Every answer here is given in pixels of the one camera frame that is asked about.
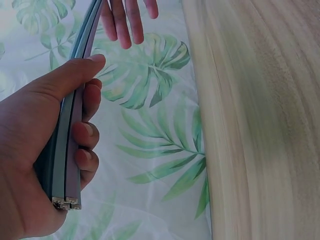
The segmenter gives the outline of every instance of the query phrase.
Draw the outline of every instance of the hand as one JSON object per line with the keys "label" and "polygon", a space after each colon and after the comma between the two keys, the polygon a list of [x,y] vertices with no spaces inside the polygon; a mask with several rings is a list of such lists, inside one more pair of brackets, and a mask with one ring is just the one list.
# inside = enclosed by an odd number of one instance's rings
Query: hand
{"label": "hand", "polygon": [[92,78],[105,61],[103,55],[70,60],[0,102],[1,239],[50,235],[64,223],[67,212],[53,207],[33,164],[54,131],[61,101],[85,83],[83,122],[75,123],[72,133],[79,145],[90,149],[75,154],[81,189],[94,177],[99,160],[91,149],[98,143],[99,132],[85,122],[99,108],[102,83]]}
{"label": "hand", "polygon": [[[152,19],[158,17],[157,0],[143,0]],[[142,27],[140,11],[137,0],[125,0],[125,9],[122,0],[104,0],[101,20],[103,27],[111,41],[118,38],[122,48],[131,47],[131,39],[127,26],[127,18],[129,19],[133,41],[135,44],[141,44],[144,41],[144,31]]]}

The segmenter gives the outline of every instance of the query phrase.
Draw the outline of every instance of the plywood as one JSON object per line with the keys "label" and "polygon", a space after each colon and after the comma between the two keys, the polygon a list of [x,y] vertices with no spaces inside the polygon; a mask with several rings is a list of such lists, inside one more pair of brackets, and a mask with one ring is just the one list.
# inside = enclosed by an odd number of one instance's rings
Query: plywood
{"label": "plywood", "polygon": [[213,239],[319,240],[319,1],[182,3]]}

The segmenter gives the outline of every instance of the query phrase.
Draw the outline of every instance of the light wood board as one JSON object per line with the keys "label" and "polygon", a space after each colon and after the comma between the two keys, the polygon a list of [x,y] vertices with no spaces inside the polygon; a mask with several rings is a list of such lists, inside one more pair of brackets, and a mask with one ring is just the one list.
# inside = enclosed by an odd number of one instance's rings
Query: light wood board
{"label": "light wood board", "polygon": [[183,0],[214,240],[320,240],[320,2]]}

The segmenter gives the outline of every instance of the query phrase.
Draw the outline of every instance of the fingers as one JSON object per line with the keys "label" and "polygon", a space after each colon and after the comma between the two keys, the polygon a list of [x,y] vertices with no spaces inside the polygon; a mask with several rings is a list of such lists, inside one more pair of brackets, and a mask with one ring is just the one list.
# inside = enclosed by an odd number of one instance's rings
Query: fingers
{"label": "fingers", "polygon": [[111,11],[114,19],[116,34],[120,40],[121,47],[131,47],[130,34],[127,26],[126,12],[122,0],[110,0]]}
{"label": "fingers", "polygon": [[156,19],[159,15],[157,0],[143,0],[151,19]]}
{"label": "fingers", "polygon": [[135,44],[141,44],[144,41],[144,30],[137,0],[126,0],[125,9],[130,22],[133,41]]}
{"label": "fingers", "polygon": [[73,139],[82,146],[75,153],[75,161],[80,169],[81,190],[94,178],[99,166],[98,156],[91,150],[99,141],[99,131],[92,123],[77,122],[72,127]]}
{"label": "fingers", "polygon": [[94,149],[99,141],[99,131],[95,125],[89,122],[76,122],[72,126],[74,141],[80,146]]}
{"label": "fingers", "polygon": [[103,2],[100,17],[108,38],[111,41],[118,40],[114,16],[112,15],[108,0],[104,0]]}
{"label": "fingers", "polygon": [[[158,5],[156,0],[144,0],[144,4],[152,19],[158,17]],[[125,8],[122,0],[105,0],[101,12],[103,27],[111,41],[119,39],[121,47],[131,47],[131,39],[127,25],[127,17],[130,22],[133,41],[141,44],[144,41],[144,31],[137,0],[125,0]]]}
{"label": "fingers", "polygon": [[98,79],[87,82],[83,92],[82,121],[89,122],[97,112],[101,102],[102,83]]}
{"label": "fingers", "polygon": [[82,191],[94,178],[99,167],[99,158],[91,150],[78,149],[75,153],[75,161],[80,169],[80,188]]}
{"label": "fingers", "polygon": [[75,58],[67,61],[54,71],[27,85],[29,91],[50,95],[59,102],[90,81],[106,64],[103,55],[97,54],[87,59]]}

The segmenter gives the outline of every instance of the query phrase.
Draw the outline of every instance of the leaf print fabric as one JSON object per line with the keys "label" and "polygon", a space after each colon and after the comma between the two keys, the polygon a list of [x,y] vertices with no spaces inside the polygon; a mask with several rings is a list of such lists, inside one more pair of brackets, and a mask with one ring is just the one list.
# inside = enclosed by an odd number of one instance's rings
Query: leaf print fabric
{"label": "leaf print fabric", "polygon": [[[13,27],[0,29],[2,99],[69,59],[89,4],[5,2]],[[81,192],[82,210],[33,240],[211,240],[201,110],[182,6],[158,1],[159,17],[150,19],[143,0],[138,4],[142,44],[124,50],[101,24],[93,43],[92,54],[106,56],[92,119],[100,162]]]}
{"label": "leaf print fabric", "polygon": [[13,0],[16,18],[31,35],[55,27],[73,9],[76,0]]}
{"label": "leaf print fabric", "polygon": [[[144,42],[129,50],[105,37],[98,38],[93,53],[104,54],[109,59],[98,76],[106,89],[102,95],[127,109],[142,108],[149,95],[152,96],[147,103],[149,107],[165,99],[179,81],[174,71],[190,61],[186,44],[169,34],[146,33]],[[152,81],[156,82],[155,91],[151,90]]]}

